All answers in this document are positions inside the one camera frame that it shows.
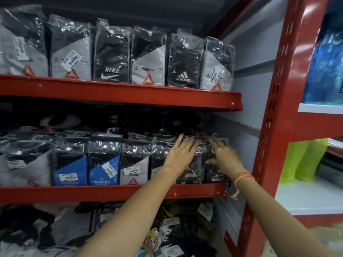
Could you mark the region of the row of sock packs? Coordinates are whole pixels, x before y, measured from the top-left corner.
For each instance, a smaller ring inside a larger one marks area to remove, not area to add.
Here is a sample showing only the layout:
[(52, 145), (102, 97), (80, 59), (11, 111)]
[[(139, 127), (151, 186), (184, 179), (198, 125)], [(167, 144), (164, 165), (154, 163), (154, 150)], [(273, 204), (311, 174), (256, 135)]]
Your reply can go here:
[(164, 164), (176, 137), (66, 130), (0, 136), (0, 186), (143, 185)]
[(231, 91), (235, 48), (192, 29), (96, 26), (41, 5), (0, 8), (0, 74)]

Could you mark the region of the black striped-logo sock packet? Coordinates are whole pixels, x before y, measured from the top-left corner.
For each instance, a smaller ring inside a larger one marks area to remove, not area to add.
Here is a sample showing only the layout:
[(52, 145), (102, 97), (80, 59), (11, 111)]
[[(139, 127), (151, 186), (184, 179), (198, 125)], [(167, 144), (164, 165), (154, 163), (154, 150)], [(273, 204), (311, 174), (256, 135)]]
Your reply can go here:
[(207, 157), (207, 147), (201, 136), (195, 136), (195, 141), (200, 141), (196, 153), (189, 169), (185, 170), (177, 179), (176, 184), (202, 184), (205, 180), (205, 162)]

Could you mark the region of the pile of dark garments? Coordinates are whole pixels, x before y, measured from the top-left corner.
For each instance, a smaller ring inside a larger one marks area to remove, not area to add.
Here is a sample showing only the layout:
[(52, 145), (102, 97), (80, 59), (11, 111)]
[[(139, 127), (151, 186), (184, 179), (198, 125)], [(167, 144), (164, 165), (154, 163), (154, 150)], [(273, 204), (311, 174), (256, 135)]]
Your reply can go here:
[(195, 135), (209, 134), (207, 114), (192, 107), (154, 106), (147, 104), (93, 105), (84, 107), (78, 127), (91, 132), (127, 135)]

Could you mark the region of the person's left forearm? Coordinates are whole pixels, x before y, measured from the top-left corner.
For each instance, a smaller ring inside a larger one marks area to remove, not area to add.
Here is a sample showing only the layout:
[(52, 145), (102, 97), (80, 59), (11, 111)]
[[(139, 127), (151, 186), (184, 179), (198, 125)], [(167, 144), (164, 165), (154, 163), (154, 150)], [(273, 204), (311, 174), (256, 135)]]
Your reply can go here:
[(143, 185), (74, 257), (136, 257), (183, 167), (167, 165)]

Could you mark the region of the blue plastic-wrapped package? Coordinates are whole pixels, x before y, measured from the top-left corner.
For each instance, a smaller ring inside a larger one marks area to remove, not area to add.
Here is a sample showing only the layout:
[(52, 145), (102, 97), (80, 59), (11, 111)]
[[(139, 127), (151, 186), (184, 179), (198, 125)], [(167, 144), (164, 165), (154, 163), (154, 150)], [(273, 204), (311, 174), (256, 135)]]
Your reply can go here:
[(343, 105), (343, 12), (324, 15), (302, 103)]

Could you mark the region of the person's right forearm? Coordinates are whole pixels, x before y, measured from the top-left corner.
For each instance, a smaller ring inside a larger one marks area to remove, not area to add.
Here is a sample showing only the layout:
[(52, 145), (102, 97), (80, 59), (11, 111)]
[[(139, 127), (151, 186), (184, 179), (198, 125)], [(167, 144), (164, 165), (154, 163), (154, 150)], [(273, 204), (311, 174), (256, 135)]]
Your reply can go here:
[(234, 180), (277, 257), (340, 257), (270, 196), (249, 173)]

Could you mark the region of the heap of packed clothes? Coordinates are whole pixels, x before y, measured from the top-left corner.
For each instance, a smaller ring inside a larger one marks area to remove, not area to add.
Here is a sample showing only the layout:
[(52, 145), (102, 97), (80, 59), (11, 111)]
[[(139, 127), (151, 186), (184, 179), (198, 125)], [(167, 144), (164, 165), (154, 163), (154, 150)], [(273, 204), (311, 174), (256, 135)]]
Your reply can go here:
[[(36, 203), (0, 206), (0, 257), (73, 257), (125, 201)], [(140, 247), (137, 257), (217, 257), (213, 202), (165, 200), (151, 229), (160, 233), (153, 254)]]

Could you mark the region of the black swoosh-logo sock packet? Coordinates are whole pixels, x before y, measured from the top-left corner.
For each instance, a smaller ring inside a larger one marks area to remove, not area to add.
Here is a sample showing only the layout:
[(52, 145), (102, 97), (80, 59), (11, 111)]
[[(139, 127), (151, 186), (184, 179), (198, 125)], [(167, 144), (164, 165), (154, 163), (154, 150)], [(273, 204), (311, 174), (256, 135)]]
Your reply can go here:
[[(206, 160), (209, 159), (216, 159), (215, 151), (210, 145), (208, 139), (215, 138), (217, 134), (213, 134), (212, 136), (205, 135), (203, 139), (205, 141), (207, 147), (207, 157)], [(205, 182), (210, 183), (223, 183), (226, 187), (230, 187), (231, 179), (223, 174), (220, 169), (216, 165), (212, 165), (209, 163), (205, 164)]]

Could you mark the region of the person's left hand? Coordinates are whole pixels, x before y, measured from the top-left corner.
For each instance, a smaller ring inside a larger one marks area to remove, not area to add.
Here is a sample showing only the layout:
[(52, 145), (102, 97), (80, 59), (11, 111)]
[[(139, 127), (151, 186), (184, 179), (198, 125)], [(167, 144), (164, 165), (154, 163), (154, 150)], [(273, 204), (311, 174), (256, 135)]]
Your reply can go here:
[(189, 136), (185, 136), (185, 150), (184, 152), (172, 152), (172, 148), (170, 148), (166, 159), (164, 161), (164, 165), (162, 171), (167, 173), (169, 176), (178, 178), (185, 170), (189, 169), (188, 165), (192, 161), (193, 157), (187, 156), (187, 138)]

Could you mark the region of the person's right hand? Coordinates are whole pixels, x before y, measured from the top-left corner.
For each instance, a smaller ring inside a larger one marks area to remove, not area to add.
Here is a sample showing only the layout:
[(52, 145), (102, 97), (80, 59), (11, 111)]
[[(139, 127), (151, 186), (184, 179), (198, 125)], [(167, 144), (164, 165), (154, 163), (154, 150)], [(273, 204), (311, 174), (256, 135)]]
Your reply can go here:
[[(213, 148), (213, 138), (209, 138), (208, 140)], [(215, 152), (215, 156), (218, 163), (217, 167), (231, 180), (235, 180), (238, 175), (247, 171), (235, 150), (234, 155), (227, 154), (225, 144), (223, 151)]]

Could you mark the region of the red metal shelf board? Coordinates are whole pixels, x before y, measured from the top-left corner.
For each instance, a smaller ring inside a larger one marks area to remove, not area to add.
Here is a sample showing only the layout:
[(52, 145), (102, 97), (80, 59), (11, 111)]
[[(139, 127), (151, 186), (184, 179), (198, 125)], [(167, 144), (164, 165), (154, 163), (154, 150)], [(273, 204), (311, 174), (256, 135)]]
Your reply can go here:
[(6, 74), (0, 74), (0, 95), (243, 110), (239, 92)]
[[(0, 187), (0, 204), (120, 201), (129, 199), (140, 187), (140, 185)], [(227, 200), (225, 185), (221, 183), (172, 185), (164, 199), (210, 197), (222, 197)]]

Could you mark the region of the stack of flat packages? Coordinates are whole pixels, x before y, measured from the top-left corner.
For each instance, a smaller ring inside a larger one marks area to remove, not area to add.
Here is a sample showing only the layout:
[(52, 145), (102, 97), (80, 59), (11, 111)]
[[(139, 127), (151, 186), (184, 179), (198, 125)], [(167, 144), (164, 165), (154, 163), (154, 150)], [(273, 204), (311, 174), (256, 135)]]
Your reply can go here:
[(328, 147), (319, 162), (316, 174), (343, 180), (343, 141), (328, 138)]

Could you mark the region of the green plastic packets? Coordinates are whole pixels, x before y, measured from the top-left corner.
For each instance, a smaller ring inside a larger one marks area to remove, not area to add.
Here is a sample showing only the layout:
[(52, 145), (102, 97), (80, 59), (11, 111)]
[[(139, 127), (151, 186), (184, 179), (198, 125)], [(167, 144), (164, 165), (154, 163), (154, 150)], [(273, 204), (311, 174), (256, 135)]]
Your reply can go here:
[(327, 147), (328, 138), (290, 142), (279, 183), (315, 182), (316, 169)]

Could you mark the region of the red metal rack upright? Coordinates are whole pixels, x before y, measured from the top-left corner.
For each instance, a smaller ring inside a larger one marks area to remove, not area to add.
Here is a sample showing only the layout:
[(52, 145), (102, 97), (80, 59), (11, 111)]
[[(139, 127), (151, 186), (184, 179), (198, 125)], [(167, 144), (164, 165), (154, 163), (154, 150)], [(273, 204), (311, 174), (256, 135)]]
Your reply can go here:
[(297, 122), (310, 60), (329, 0), (288, 0), (252, 175), (267, 194), (277, 192)]

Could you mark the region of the colourful cartoon print packet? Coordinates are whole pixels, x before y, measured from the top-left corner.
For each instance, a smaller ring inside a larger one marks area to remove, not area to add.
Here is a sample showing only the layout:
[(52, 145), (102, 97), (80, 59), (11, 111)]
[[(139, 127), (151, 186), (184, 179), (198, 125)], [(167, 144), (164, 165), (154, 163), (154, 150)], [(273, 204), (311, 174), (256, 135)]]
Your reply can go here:
[(143, 244), (142, 244), (142, 249), (146, 251), (148, 254), (153, 254), (155, 251), (157, 251), (161, 246), (161, 238), (160, 238), (160, 233), (157, 228), (151, 229)]

